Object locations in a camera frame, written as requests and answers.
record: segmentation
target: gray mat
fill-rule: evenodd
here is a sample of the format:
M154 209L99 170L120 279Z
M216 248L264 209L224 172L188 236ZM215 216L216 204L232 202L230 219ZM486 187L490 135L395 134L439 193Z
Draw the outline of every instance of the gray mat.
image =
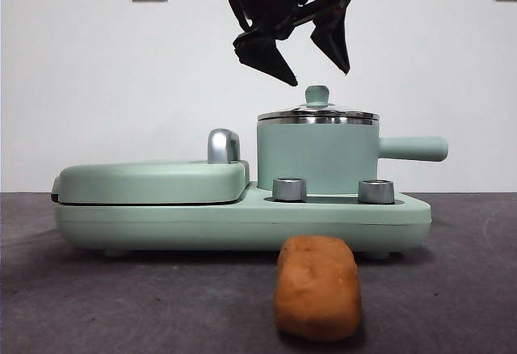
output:
M276 253L105 259L54 229L46 194L2 194L2 353L517 352L517 194L414 194L425 246L357 256L364 320L339 343L275 329Z

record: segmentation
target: toy bread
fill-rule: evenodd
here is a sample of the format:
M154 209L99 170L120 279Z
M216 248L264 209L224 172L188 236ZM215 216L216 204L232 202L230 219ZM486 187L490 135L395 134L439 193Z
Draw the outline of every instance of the toy bread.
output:
M360 316L357 265L347 244L322 236L288 239L278 258L278 329L331 342L353 335Z

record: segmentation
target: silver knob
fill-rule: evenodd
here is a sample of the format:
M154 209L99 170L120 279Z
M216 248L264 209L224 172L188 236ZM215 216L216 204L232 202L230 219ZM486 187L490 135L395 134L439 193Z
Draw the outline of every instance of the silver knob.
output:
M283 202L299 202L307 199L305 179L278 178L273 180L273 199Z
M393 182L389 180L363 180L359 182L359 202L370 204L395 203Z

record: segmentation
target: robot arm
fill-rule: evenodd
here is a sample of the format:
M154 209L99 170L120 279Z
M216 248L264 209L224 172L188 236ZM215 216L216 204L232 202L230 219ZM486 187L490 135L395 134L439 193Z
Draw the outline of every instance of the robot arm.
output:
M350 70L345 15L350 0L229 0L244 31L233 42L239 61L291 86L294 73L276 47L295 27L313 21L311 39L345 74Z

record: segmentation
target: white wall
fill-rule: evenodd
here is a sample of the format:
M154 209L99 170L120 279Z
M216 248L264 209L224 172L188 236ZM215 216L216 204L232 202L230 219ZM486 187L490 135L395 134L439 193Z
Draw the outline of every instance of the white wall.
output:
M202 159L210 129L241 137L309 84L381 115L384 136L443 135L443 163L383 160L401 191L517 191L517 2L353 0L345 77L311 25L280 49L300 85L238 63L226 0L2 0L2 190L49 191L80 163Z

